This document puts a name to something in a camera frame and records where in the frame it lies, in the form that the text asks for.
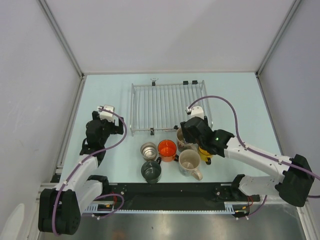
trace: wire rack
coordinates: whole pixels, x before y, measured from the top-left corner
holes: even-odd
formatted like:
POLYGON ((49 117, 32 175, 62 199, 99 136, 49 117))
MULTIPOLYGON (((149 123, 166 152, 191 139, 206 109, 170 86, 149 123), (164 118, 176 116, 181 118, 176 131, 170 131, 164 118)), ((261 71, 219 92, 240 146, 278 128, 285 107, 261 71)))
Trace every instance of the wire rack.
MULTIPOLYGON (((202 82, 182 82, 172 84, 131 85, 130 130, 173 131, 180 122, 187 121, 187 107, 196 99, 206 96, 206 84, 202 82)), ((212 115, 208 99, 195 104, 204 110, 212 127, 212 115)))

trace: white ceramic mug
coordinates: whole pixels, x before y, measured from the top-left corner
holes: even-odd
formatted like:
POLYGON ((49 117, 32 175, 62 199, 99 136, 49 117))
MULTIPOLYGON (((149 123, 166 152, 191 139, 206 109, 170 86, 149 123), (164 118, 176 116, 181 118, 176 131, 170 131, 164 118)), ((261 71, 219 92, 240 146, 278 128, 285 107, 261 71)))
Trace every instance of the white ceramic mug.
POLYGON ((187 149, 191 149, 196 152, 198 151, 197 147, 193 143, 185 143, 181 127, 176 131, 176 145, 178 146, 180 153, 187 149))
POLYGON ((202 173, 198 170, 201 158, 199 154, 191 149, 184 150, 179 156, 179 170, 184 176, 193 176, 197 180, 202 180, 202 173))

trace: white wall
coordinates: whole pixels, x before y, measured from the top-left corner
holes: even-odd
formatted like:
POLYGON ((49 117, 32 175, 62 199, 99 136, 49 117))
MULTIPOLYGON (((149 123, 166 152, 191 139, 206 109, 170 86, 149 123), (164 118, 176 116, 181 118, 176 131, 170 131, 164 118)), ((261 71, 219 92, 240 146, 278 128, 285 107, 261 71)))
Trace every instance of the white wall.
POLYGON ((254 72, 294 0, 47 0, 88 72, 254 72))
MULTIPOLYGON (((284 153, 320 175, 320 1, 302 1, 262 72, 261 83, 284 153)), ((320 195, 315 180, 311 194, 320 195)), ((320 223, 320 199, 310 200, 320 223)))
POLYGON ((0 233, 50 178, 80 80, 36 0, 0 1, 0 233))

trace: yellow mug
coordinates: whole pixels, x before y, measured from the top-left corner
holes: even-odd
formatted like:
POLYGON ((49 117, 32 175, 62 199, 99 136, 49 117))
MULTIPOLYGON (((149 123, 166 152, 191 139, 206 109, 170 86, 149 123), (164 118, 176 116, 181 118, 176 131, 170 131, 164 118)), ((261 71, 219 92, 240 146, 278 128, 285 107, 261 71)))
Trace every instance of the yellow mug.
POLYGON ((207 152, 206 150, 203 150, 202 148, 200 148, 198 146, 198 154, 200 155, 200 158, 205 161, 205 163, 207 165, 211 164, 211 158, 213 157, 212 154, 210 154, 209 152, 207 152))

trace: orange mug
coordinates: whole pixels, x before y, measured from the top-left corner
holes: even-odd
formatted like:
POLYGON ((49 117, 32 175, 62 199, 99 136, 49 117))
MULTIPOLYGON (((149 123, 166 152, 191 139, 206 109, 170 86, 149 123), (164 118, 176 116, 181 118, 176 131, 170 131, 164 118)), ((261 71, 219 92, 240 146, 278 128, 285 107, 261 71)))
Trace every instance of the orange mug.
POLYGON ((179 156, 176 154, 177 145, 171 140, 163 140, 158 145, 159 156, 164 162, 179 161, 179 156))

